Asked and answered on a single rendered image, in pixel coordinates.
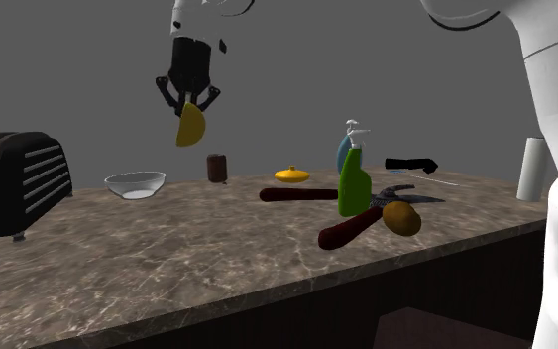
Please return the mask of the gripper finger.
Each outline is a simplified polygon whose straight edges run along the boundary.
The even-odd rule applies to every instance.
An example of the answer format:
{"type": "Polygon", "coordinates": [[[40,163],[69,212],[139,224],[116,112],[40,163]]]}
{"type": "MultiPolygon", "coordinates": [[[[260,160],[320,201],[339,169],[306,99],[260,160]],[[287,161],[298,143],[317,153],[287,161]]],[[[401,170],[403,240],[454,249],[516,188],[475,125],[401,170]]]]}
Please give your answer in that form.
{"type": "Polygon", "coordinates": [[[207,92],[208,92],[207,98],[203,102],[197,104],[197,107],[201,111],[205,111],[221,94],[221,90],[218,87],[215,87],[213,85],[208,86],[207,92]]]}
{"type": "Polygon", "coordinates": [[[169,78],[165,76],[158,76],[155,79],[155,84],[163,96],[165,102],[169,107],[172,108],[175,116],[180,117],[183,106],[185,104],[185,95],[182,93],[178,94],[178,98],[175,98],[168,90],[168,84],[170,83],[169,78]]]}

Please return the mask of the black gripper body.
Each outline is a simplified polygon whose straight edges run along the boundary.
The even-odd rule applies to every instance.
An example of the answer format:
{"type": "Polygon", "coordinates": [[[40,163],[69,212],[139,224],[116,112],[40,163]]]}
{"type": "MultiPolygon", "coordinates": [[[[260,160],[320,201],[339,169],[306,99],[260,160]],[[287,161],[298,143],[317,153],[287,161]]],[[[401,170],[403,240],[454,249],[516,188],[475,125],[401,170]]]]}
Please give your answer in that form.
{"type": "Polygon", "coordinates": [[[172,41],[168,78],[178,92],[200,94],[210,84],[211,47],[187,37],[172,41]]]}

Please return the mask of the yellow half-round slice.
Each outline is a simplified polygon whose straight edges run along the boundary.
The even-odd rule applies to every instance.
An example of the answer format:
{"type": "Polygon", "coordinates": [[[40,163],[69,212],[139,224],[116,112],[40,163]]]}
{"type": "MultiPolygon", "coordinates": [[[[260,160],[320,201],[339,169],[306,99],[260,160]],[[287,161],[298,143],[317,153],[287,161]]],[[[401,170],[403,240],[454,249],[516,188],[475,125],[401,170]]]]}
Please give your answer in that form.
{"type": "Polygon", "coordinates": [[[203,112],[193,103],[186,102],[180,114],[176,135],[178,147],[189,147],[198,143],[204,136],[206,121],[203,112]]]}

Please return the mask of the dark brown cylindrical cup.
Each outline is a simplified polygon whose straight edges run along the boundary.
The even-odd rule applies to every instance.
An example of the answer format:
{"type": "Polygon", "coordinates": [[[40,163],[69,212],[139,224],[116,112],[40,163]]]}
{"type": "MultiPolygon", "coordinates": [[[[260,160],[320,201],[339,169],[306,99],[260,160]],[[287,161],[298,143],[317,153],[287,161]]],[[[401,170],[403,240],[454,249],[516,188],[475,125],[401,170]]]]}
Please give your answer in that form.
{"type": "Polygon", "coordinates": [[[207,177],[210,182],[225,184],[228,179],[225,155],[210,154],[206,158],[207,177]]]}

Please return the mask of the clear glass bowl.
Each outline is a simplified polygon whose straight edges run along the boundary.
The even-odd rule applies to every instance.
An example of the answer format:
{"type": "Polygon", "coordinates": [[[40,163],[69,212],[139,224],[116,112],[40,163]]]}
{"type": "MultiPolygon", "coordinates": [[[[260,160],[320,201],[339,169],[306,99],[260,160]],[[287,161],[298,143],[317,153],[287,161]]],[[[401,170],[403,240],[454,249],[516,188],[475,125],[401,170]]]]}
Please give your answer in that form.
{"type": "Polygon", "coordinates": [[[166,177],[162,172],[134,172],[108,176],[104,183],[115,195],[126,200],[138,200],[155,195],[164,186],[166,177]]]}

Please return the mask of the yellow flat round lid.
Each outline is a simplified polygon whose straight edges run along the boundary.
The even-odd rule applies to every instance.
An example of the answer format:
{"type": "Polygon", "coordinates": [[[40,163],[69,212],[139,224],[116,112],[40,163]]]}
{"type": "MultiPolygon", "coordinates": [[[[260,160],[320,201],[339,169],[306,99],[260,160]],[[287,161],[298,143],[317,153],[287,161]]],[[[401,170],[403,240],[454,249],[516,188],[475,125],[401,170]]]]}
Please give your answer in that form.
{"type": "Polygon", "coordinates": [[[297,170],[295,166],[289,166],[285,170],[275,172],[274,177],[281,182],[298,183],[310,178],[310,174],[305,171],[297,170]]]}

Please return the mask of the blue spray bottle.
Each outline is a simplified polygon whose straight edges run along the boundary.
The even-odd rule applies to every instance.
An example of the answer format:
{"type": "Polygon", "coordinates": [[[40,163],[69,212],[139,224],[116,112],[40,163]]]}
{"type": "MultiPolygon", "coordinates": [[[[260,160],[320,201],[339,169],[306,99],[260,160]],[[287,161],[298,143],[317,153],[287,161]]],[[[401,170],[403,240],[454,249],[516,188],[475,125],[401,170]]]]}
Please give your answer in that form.
{"type": "Polygon", "coordinates": [[[346,131],[346,136],[339,143],[339,146],[338,146],[338,149],[337,149],[337,155],[336,155],[336,167],[337,167],[338,174],[341,173],[341,171],[343,169],[344,162],[345,162],[346,157],[348,155],[348,152],[349,152],[349,150],[351,149],[351,146],[352,146],[351,139],[349,137],[349,133],[354,129],[355,125],[359,125],[359,122],[354,120],[354,119],[350,119],[350,120],[346,121],[346,125],[348,126],[347,131],[346,131]]]}

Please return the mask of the green spray bottle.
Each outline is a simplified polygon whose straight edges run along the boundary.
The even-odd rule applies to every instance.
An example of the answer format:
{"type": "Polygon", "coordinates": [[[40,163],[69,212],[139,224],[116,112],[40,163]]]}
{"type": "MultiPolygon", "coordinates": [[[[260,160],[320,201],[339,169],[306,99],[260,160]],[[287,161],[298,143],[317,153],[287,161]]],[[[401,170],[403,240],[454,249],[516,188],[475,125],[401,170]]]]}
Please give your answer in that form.
{"type": "Polygon", "coordinates": [[[356,216],[369,208],[372,194],[372,181],[367,172],[362,169],[362,142],[360,136],[369,130],[351,128],[347,132],[350,147],[344,159],[344,164],[338,185],[338,212],[343,217],[356,216]]]}

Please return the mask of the black toaster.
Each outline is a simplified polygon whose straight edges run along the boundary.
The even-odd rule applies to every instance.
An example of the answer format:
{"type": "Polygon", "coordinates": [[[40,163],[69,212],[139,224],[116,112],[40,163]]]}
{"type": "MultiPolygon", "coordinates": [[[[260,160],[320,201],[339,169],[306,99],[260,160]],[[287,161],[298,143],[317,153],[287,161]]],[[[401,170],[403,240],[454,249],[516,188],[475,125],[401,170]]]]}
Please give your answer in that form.
{"type": "Polygon", "coordinates": [[[43,132],[0,132],[0,238],[25,231],[73,192],[61,143],[43,132]]]}

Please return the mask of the black elongated object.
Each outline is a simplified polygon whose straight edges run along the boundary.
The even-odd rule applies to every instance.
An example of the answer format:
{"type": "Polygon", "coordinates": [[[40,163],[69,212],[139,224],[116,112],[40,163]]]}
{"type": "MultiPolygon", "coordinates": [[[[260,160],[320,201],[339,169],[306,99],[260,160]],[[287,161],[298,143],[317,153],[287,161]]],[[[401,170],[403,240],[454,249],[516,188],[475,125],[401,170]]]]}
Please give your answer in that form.
{"type": "Polygon", "coordinates": [[[435,161],[429,158],[418,159],[385,159],[387,170],[423,170],[426,174],[432,174],[438,169],[435,161]]]}

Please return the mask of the brown potato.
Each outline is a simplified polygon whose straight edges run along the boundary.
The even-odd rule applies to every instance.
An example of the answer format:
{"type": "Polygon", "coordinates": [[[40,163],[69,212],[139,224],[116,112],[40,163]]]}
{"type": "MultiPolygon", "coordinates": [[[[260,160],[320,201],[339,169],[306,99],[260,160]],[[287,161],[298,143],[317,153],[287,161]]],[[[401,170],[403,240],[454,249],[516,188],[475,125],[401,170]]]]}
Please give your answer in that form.
{"type": "Polygon", "coordinates": [[[420,215],[406,202],[388,203],[383,208],[383,220],[388,229],[399,236],[413,236],[421,229],[420,215]]]}

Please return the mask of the thin white stick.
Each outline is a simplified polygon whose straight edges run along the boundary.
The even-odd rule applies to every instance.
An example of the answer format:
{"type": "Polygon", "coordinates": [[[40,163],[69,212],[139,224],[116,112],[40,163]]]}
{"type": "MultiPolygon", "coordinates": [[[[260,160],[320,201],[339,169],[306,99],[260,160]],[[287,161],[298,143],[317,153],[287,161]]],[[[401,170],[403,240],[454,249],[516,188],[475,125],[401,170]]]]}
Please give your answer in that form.
{"type": "Polygon", "coordinates": [[[420,175],[415,175],[415,174],[408,174],[408,175],[410,177],[414,177],[414,178],[421,179],[421,180],[441,183],[441,184],[450,185],[450,186],[460,186],[460,184],[456,183],[456,182],[450,182],[450,181],[436,179],[436,178],[432,178],[432,177],[428,177],[428,176],[420,176],[420,175]]]}

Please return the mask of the white paper towel roll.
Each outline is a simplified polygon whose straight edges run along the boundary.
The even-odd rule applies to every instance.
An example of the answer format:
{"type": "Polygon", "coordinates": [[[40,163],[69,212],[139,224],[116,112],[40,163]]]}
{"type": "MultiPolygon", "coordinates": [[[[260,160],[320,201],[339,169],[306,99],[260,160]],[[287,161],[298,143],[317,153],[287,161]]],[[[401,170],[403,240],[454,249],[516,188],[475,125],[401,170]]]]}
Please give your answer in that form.
{"type": "Polygon", "coordinates": [[[547,145],[543,138],[527,138],[525,142],[516,198],[538,202],[544,185],[547,145]]]}

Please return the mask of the dark red handled garden shears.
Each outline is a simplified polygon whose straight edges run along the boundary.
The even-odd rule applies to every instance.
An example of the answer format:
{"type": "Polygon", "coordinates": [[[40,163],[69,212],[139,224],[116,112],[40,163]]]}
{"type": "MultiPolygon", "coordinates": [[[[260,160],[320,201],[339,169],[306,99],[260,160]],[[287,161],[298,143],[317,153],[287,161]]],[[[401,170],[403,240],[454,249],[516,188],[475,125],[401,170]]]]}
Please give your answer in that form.
{"type": "MultiPolygon", "coordinates": [[[[348,220],[321,230],[318,234],[318,246],[323,250],[339,249],[374,223],[383,220],[383,208],[391,202],[401,201],[410,204],[439,203],[443,199],[417,194],[398,194],[401,190],[414,189],[413,184],[393,185],[383,189],[378,194],[372,194],[369,208],[363,213],[348,220]]],[[[308,189],[308,188],[264,188],[259,194],[264,202],[294,201],[294,200],[335,200],[338,198],[337,189],[308,189]]]]}

